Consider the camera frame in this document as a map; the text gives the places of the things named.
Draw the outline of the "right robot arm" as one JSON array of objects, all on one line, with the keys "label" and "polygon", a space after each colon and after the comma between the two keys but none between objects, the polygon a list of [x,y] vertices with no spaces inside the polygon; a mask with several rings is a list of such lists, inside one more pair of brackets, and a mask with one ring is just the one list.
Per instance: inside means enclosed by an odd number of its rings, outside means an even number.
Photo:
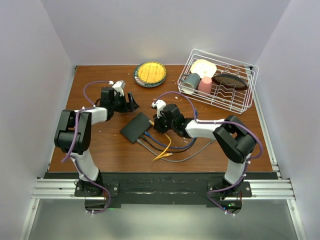
[{"label": "right robot arm", "polygon": [[240,190],[252,152],[256,145],[262,147],[260,140],[234,115],[220,120],[199,120],[185,118],[175,104],[166,104],[156,100],[151,104],[156,110],[153,116],[153,128],[159,133],[174,131],[181,138],[207,138],[217,141],[228,159],[227,170],[221,189],[211,193],[224,192],[233,197]]}]

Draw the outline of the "black network switch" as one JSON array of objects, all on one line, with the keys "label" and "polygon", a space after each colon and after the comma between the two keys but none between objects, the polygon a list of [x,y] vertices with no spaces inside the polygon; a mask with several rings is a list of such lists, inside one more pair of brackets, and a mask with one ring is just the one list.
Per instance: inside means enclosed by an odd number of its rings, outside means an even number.
[{"label": "black network switch", "polygon": [[150,119],[140,112],[120,130],[120,133],[134,144],[151,127]]}]

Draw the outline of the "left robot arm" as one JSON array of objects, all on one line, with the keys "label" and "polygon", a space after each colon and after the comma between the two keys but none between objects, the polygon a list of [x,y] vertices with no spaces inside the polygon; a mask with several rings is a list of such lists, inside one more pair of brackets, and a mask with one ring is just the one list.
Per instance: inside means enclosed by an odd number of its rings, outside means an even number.
[{"label": "left robot arm", "polygon": [[58,121],[54,144],[71,159],[79,174],[78,187],[91,196],[106,194],[101,171],[95,165],[89,147],[92,125],[109,121],[114,113],[133,112],[139,108],[131,92],[125,94],[125,82],[117,81],[101,89],[100,98],[91,107],[64,109]]}]

